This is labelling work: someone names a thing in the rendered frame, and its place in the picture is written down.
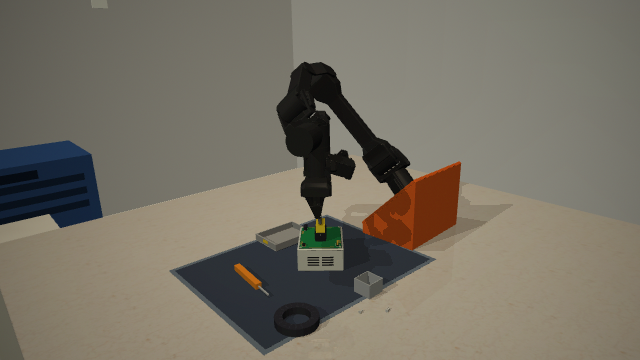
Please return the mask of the yellow power plug with grey cables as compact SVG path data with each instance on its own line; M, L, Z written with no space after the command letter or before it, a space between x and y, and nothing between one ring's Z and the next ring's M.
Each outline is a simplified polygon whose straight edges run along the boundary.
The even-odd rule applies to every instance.
M325 218L316 219L316 233L325 233Z

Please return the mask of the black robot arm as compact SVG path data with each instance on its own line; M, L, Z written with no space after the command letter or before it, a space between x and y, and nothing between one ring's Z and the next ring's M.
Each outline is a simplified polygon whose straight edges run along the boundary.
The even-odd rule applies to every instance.
M317 148L330 146L330 116L325 111L316 111L315 98L331 108L362 147L362 158L370 172L380 183L387 182L394 195L413 181L406 169L411 165L409 160L388 141L373 134L342 95L341 83L330 66L304 62L290 78L288 93L277 105L277 112L291 154L303 157ZM326 157L325 178L333 174L351 180L355 167L348 151L341 149Z

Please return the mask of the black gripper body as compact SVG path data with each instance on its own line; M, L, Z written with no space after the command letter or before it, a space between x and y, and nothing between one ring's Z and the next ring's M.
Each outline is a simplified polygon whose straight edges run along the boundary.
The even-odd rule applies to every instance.
M330 146L317 148L304 158L304 171L301 182L301 197L330 197L332 182L325 178L326 157L330 154Z

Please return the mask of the dark grey work mat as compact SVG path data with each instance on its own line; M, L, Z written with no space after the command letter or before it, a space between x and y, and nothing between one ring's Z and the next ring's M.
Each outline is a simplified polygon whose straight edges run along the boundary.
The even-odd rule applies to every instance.
M366 297L354 292L354 278L369 271L383 289L436 260L363 233L363 229L324 215L326 227L342 227L344 270L298 271L298 243L274 251L257 240L169 270L179 281L266 355L296 337L279 333L274 314L289 303L307 303L320 324ZM241 264L262 285L255 290L234 268Z

